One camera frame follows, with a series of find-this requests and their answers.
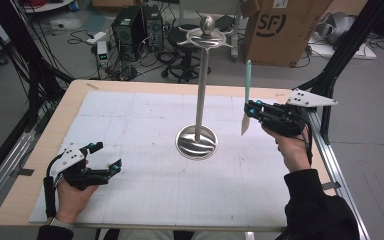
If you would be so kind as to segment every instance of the wooden table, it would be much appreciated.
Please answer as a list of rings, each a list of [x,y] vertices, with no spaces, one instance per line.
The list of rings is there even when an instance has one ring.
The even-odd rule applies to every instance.
[[[0,208],[0,225],[34,225],[28,221],[50,159],[58,154],[61,143],[89,91],[134,92],[196,95],[198,86],[160,83],[109,81],[74,81],[64,95],[24,168],[33,169],[32,176],[19,176]],[[243,87],[207,86],[206,95],[243,97]],[[251,99],[270,98],[285,103],[291,90],[252,88]],[[322,183],[330,182],[316,146],[313,146],[313,168],[318,169]]]

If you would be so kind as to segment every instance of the person's arm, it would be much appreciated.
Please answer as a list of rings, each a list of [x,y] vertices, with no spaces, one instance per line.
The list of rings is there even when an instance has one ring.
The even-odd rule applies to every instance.
[[[57,187],[59,200],[57,215],[39,228],[37,240],[71,240],[74,236],[73,224],[97,188],[98,186],[89,186],[80,191],[63,179]]]
[[[284,177],[290,195],[285,207],[288,226],[277,240],[359,239],[357,222],[345,200],[324,193],[302,137],[287,138],[263,129],[275,138],[290,172]]]

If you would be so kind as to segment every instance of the green handle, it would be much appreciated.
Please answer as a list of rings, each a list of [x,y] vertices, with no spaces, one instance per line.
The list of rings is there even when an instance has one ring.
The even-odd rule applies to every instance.
[[[251,60],[246,62],[246,75],[245,75],[245,102],[249,101],[249,89],[251,87]]]

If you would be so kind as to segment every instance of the black tape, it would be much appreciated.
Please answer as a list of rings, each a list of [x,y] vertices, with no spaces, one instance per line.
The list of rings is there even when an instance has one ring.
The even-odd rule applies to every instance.
[[[22,168],[20,171],[17,172],[18,175],[23,175],[23,176],[31,176],[33,175],[34,170],[33,169],[25,169]]]
[[[322,188],[323,190],[329,190],[329,189],[338,189],[341,187],[341,184],[338,182],[328,182],[328,183],[323,183]]]

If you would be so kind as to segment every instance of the cardboard box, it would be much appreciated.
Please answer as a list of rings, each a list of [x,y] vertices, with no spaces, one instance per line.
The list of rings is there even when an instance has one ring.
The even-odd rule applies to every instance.
[[[92,5],[94,7],[122,7],[124,5],[128,6],[140,6],[142,0],[92,0]]]
[[[317,23],[332,0],[248,0],[244,60],[269,66],[297,65]]]

